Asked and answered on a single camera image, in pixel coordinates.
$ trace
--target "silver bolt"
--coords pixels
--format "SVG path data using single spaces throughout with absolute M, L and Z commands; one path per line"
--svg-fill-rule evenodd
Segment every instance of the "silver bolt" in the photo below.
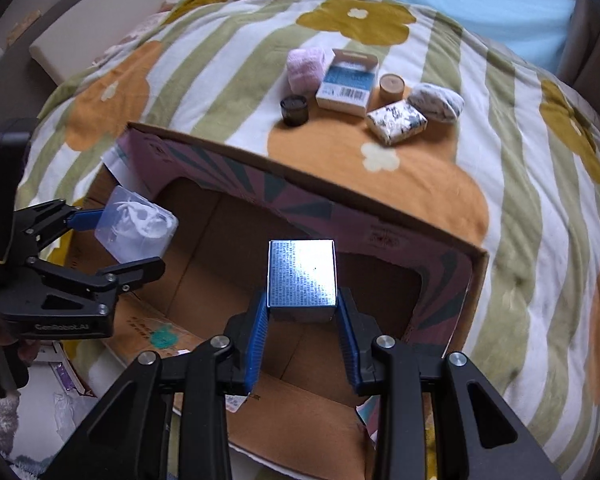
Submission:
M 211 346 L 213 348 L 227 348 L 229 342 L 229 338 L 225 335 L 215 335 L 211 338 Z
M 395 345 L 395 339 L 390 335 L 379 335 L 376 338 L 376 344 L 382 348 L 393 348 Z
M 142 352 L 139 356 L 138 356 L 138 362 L 141 365 L 152 365 L 155 363 L 155 360 L 157 359 L 157 355 L 155 354 L 155 352 L 151 352 L 150 350 L 146 350 L 144 352 Z
M 453 366 L 464 366 L 466 364 L 466 355 L 462 352 L 453 352 L 449 354 L 449 362 Z

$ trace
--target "rolled pink cloth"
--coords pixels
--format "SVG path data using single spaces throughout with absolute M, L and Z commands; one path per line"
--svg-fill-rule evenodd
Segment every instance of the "rolled pink cloth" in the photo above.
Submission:
M 286 73 L 294 94 L 315 94 L 326 70 L 326 55 L 319 47 L 295 48 L 286 56 Z

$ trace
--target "striped blanket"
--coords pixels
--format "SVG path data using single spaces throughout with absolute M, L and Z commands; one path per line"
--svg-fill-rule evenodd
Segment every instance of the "striped blanket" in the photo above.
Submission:
M 289 131 L 279 102 L 301 46 L 374 54 L 380 75 L 451 88 L 464 112 L 395 148 L 315 102 Z M 554 76 L 428 7 L 180 0 L 58 88 L 41 118 L 18 207 L 79 203 L 131 120 L 267 155 L 484 247 L 484 289 L 454 344 L 564 478 L 583 476 L 600 443 L 600 119 Z

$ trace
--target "small silver box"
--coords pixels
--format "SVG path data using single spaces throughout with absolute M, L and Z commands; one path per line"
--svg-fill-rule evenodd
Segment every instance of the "small silver box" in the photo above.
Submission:
M 336 308 L 333 240 L 269 242 L 267 306 L 273 319 L 327 322 Z

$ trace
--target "open cardboard box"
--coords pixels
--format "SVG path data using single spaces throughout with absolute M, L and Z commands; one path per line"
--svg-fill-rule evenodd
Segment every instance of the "open cardboard box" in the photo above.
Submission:
M 349 189 L 144 124 L 130 124 L 105 163 L 85 208 L 104 205 L 117 178 L 180 222 L 164 276 L 118 302 L 107 344 L 126 363 L 145 349 L 174 355 L 222 333 L 265 286 L 271 239 L 334 239 L 338 285 L 384 333 L 421 352 L 441 356 L 461 311 L 470 319 L 475 309 L 483 250 Z M 92 233 L 74 234 L 70 266 L 95 272 L 114 263 Z M 355 410 L 364 400 L 347 383 L 333 321 L 271 321 L 260 379 L 228 413 L 229 440 L 293 472 L 362 480 L 373 460 Z

